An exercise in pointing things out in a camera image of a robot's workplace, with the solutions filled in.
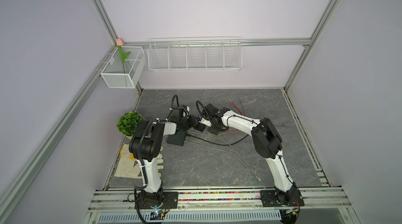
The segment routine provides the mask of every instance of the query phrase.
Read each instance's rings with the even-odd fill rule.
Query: green artificial shrub
[[[137,129],[137,125],[144,118],[138,111],[130,111],[123,114],[117,123],[117,128],[126,136],[133,136],[133,133]]]

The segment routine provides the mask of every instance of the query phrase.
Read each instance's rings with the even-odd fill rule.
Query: robotic arm
[[[218,110],[212,104],[203,107],[201,114],[208,117],[203,117],[201,122],[210,126],[208,131],[212,133],[217,134],[223,127],[234,127],[252,136],[255,150],[265,158],[274,177],[278,203],[288,206],[296,201],[297,205],[304,205],[299,189],[290,177],[283,159],[282,138],[268,118],[253,119],[227,108]]]
[[[199,116],[200,123],[209,126],[208,131],[218,134],[220,131],[224,131],[223,128],[234,127],[252,136],[255,150],[265,158],[274,177],[275,193],[271,193],[271,191],[264,194],[264,190],[262,190],[262,199],[268,198],[269,201],[275,201],[281,206],[295,206],[294,202],[299,207],[304,206],[300,191],[290,177],[283,159],[282,138],[268,118],[253,119],[237,114],[228,108],[218,110],[212,104],[202,106],[202,108],[202,111],[198,110],[201,114]],[[162,181],[158,176],[156,161],[162,137],[170,135],[168,138],[174,137],[174,142],[171,144],[182,146],[187,129],[197,125],[202,126],[194,116],[188,114],[187,106],[177,106],[171,110],[173,111],[171,118],[173,122],[167,121],[169,117],[166,121],[144,120],[139,122],[129,145],[129,151],[141,163],[143,187],[138,188],[141,190],[139,196],[151,207],[160,207],[163,201]]]

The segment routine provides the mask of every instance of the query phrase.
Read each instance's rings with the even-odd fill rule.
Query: wire mesh basket
[[[148,64],[151,71],[221,71],[242,68],[240,40],[152,42]]]
[[[100,74],[110,88],[135,88],[146,62],[144,50],[141,46],[122,46],[121,49],[124,53],[131,52],[124,64],[116,48]]]

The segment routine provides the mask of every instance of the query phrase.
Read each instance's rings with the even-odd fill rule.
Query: gray marble surface
[[[246,90],[144,90],[138,111],[148,120],[156,117],[165,118],[169,113],[172,96],[178,95],[180,105],[187,105],[190,114],[198,115],[195,101],[200,100],[204,106],[212,103],[216,108],[227,107],[237,112],[229,99],[251,118],[269,118],[281,135],[283,155],[290,176],[300,187],[321,186],[311,159],[300,137],[285,98],[279,89],[246,89]],[[223,141],[203,136],[194,132],[191,135],[206,138],[221,144]],[[233,143],[246,134],[240,131],[219,134],[219,137]],[[234,145],[249,165],[260,177],[259,181],[246,166],[235,157],[219,150],[213,150],[197,144],[225,150],[236,156],[238,154],[230,146],[217,146],[187,137],[184,146],[170,145],[163,140],[164,160],[162,181],[164,186],[266,186],[273,187],[274,180],[269,167],[254,150],[250,136]],[[138,179],[112,177],[110,187],[133,187],[142,185]]]

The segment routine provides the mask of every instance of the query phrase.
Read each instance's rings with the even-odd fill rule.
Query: white cotton glove
[[[162,154],[159,153],[156,159],[158,163],[158,171],[160,171],[163,169],[163,165],[159,165],[163,163]],[[120,160],[114,176],[142,179],[140,164],[134,158],[133,154],[128,151],[128,144],[124,144],[120,151]]]

